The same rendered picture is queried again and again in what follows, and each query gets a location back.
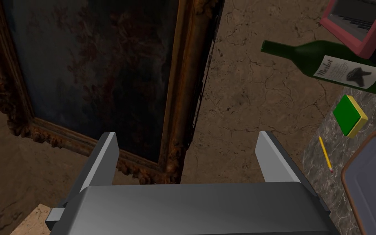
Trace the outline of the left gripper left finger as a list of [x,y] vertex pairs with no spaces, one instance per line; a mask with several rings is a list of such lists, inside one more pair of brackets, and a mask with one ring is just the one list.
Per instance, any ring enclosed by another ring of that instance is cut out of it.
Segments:
[[118,158],[119,147],[116,133],[103,133],[73,184],[66,202],[69,203],[89,186],[112,185]]

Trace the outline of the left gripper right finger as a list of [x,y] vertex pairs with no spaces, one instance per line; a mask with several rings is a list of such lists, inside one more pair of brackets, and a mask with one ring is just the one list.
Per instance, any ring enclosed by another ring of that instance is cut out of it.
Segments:
[[302,170],[271,132],[259,132],[254,152],[265,182],[299,182],[320,199]]

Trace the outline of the green wine bottle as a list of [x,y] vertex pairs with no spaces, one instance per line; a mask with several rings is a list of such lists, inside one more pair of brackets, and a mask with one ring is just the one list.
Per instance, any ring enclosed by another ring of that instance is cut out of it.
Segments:
[[306,76],[376,94],[376,64],[343,44],[316,40],[291,46],[264,40],[261,52],[289,59]]

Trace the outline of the grey tray with brown rim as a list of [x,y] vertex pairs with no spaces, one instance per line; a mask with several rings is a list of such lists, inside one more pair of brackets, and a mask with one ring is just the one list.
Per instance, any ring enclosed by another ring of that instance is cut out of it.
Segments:
[[376,131],[349,158],[341,181],[361,235],[376,235]]

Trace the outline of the yellow pencil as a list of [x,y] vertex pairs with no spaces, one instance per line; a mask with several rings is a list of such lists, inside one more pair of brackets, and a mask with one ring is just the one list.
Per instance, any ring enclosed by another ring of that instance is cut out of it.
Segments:
[[323,139],[321,138],[321,136],[318,136],[318,139],[319,139],[319,142],[320,142],[320,145],[321,145],[321,148],[322,148],[322,151],[323,151],[323,154],[324,154],[324,157],[325,157],[325,160],[326,160],[326,163],[327,163],[327,166],[328,166],[328,169],[331,173],[333,173],[333,168],[332,168],[332,165],[331,165],[331,162],[330,162],[330,159],[328,157],[328,154],[327,154],[327,151],[326,151],[326,148],[325,148],[325,145],[324,145],[324,142],[323,142]]

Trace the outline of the dark painting in ornate frame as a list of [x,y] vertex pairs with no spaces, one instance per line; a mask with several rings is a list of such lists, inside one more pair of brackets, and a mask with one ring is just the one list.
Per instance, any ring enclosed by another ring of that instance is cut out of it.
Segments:
[[178,184],[225,0],[0,0],[0,112],[12,135]]

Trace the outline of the green and yellow sponge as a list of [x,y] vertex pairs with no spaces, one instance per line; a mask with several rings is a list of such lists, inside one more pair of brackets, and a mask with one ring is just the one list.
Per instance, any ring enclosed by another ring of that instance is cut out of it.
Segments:
[[354,138],[368,121],[368,117],[350,95],[344,95],[333,110],[344,136]]

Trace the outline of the pink framed box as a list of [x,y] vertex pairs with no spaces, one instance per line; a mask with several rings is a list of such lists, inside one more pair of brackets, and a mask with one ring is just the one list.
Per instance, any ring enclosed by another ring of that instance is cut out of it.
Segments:
[[320,23],[356,55],[376,64],[376,0],[330,0]]

